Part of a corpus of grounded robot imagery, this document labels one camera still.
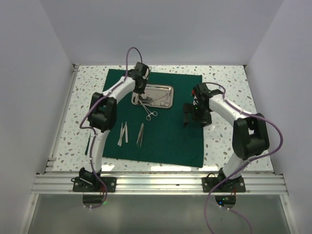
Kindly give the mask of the green surgical cloth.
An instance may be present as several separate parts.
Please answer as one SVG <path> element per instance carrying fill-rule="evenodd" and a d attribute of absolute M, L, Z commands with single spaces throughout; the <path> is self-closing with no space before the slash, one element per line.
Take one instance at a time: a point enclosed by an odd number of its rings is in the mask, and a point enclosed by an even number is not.
<path fill-rule="evenodd" d="M 105 90 L 111 88 L 126 72 L 112 70 L 108 73 Z M 169 109 L 147 107 L 157 111 L 148 121 L 141 105 L 131 103 L 132 93 L 117 104 L 117 121 L 105 142 L 103 157 L 132 161 L 175 164 L 202 167 L 204 158 L 203 129 L 197 123 L 183 126 L 183 104 L 193 103 L 191 91 L 201 83 L 201 76 L 168 73 L 151 73 L 147 84 L 170 85 L 174 88 L 173 105 Z M 128 143 L 125 134 L 118 146 L 121 124 L 128 125 Z M 137 146 L 137 137 L 144 124 L 142 146 Z"/>

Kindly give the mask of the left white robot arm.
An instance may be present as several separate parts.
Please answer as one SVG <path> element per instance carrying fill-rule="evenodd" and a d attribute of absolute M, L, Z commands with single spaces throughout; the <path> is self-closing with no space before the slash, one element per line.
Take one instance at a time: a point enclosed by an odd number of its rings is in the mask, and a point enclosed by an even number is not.
<path fill-rule="evenodd" d="M 148 65 L 137 62 L 134 69 L 126 71 L 118 82 L 102 93 L 92 95 L 90 109 L 83 118 L 80 128 L 93 131 L 89 142 L 89 164 L 75 178 L 75 192 L 107 192 L 100 177 L 102 155 L 106 139 L 117 121 L 117 104 L 129 93 L 143 94 L 149 78 Z"/>

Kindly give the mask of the steel hemostat clamp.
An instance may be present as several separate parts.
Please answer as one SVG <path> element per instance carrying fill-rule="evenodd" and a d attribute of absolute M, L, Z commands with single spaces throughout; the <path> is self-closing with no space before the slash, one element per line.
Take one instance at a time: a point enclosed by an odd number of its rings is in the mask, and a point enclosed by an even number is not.
<path fill-rule="evenodd" d="M 152 119 L 152 116 L 155 116 L 155 117 L 156 117 L 156 116 L 158 115 L 157 111 L 150 111 L 150 110 L 146 107 L 146 105 L 143 104 L 143 102 L 142 102 L 141 100 L 138 100 L 138 101 L 139 101 L 140 105 L 144 108 L 144 110 L 146 111 L 146 113 L 147 113 L 146 119 L 147 119 L 148 121 L 150 121 L 150 120 Z"/>

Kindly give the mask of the steel instrument tray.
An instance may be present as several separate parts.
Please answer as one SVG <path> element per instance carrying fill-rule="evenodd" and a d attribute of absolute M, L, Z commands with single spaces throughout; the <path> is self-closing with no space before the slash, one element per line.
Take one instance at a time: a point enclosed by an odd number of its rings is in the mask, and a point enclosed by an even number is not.
<path fill-rule="evenodd" d="M 161 95 L 161 93 L 164 92 L 164 91 L 171 91 L 171 94 L 170 94 L 170 97 L 169 97 L 169 104 L 170 104 L 170 106 L 169 107 L 164 107 L 164 106 L 160 106 L 160 105 L 152 106 L 149 103 L 149 99 L 150 98 L 157 98 L 157 97 L 159 97 Z M 147 84 L 144 93 L 145 93 L 145 96 L 146 96 L 146 101 L 142 101 L 142 102 L 147 107 L 169 109 L 173 105 L 173 99 L 174 99 L 174 88 L 173 88 L 173 86 L 170 86 L 170 85 Z M 132 102 L 131 101 L 131 103 L 133 105 L 140 105 L 138 100 L 137 100 L 137 102 Z"/>

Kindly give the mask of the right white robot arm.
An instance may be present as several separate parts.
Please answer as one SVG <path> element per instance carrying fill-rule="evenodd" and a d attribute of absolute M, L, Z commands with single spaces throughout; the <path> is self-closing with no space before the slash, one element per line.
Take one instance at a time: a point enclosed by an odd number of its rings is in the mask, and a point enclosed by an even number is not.
<path fill-rule="evenodd" d="M 222 191 L 229 191 L 241 178 L 241 171 L 251 162 L 252 157 L 260 156 L 270 146 L 264 116 L 239 109 L 227 100 L 225 89 L 210 90 L 207 83 L 200 83 L 192 90 L 193 103 L 183 104 L 183 126 L 190 121 L 200 127 L 212 124 L 211 113 L 219 114 L 233 128 L 232 148 L 234 153 L 223 166 L 217 177 L 207 178 L 207 184 Z"/>

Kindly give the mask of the pointed steel tweezers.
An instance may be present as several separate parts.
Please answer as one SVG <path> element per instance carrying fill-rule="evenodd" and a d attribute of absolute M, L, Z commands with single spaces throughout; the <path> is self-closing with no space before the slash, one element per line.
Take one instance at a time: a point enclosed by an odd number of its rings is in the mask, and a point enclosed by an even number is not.
<path fill-rule="evenodd" d="M 140 127 L 140 130 L 139 130 L 139 133 L 138 133 L 137 141 L 136 141 L 136 145 L 138 147 L 142 146 L 143 130 L 144 130 L 144 124 L 142 123 L 141 127 Z"/>

